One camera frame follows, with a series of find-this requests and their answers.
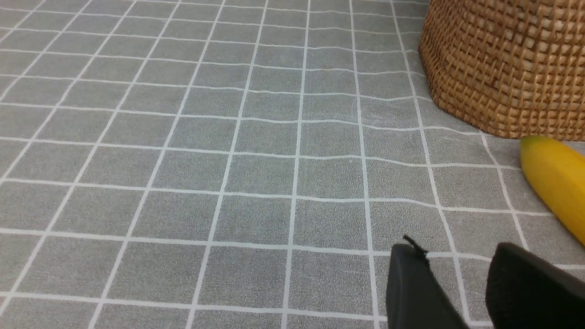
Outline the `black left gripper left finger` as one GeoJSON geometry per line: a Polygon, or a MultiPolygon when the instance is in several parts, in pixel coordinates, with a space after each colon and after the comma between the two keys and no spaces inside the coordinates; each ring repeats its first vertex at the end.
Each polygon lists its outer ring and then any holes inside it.
{"type": "Polygon", "coordinates": [[[394,244],[389,260],[386,313],[389,329],[468,329],[434,276],[428,251],[411,237],[394,244]]]}

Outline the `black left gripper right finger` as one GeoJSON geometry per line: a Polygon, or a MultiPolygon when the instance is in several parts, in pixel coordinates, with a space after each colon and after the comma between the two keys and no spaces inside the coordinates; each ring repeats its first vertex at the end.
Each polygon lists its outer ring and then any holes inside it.
{"type": "Polygon", "coordinates": [[[585,326],[584,282],[510,242],[492,257],[485,305],[495,329],[585,326]]]}

